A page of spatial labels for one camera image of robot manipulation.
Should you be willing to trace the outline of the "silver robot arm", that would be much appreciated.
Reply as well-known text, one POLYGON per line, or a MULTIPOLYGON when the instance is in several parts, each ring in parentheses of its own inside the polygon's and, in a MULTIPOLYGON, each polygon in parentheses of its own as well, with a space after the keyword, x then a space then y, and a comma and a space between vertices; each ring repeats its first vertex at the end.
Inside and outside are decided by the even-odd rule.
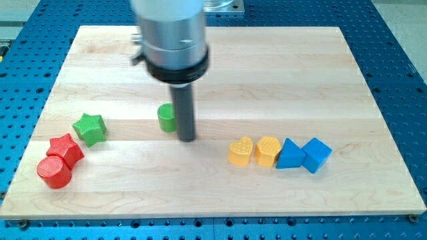
POLYGON ((139 25, 140 46, 131 62, 145 61, 156 79, 186 84, 199 79, 209 66, 202 0, 131 0, 139 25))

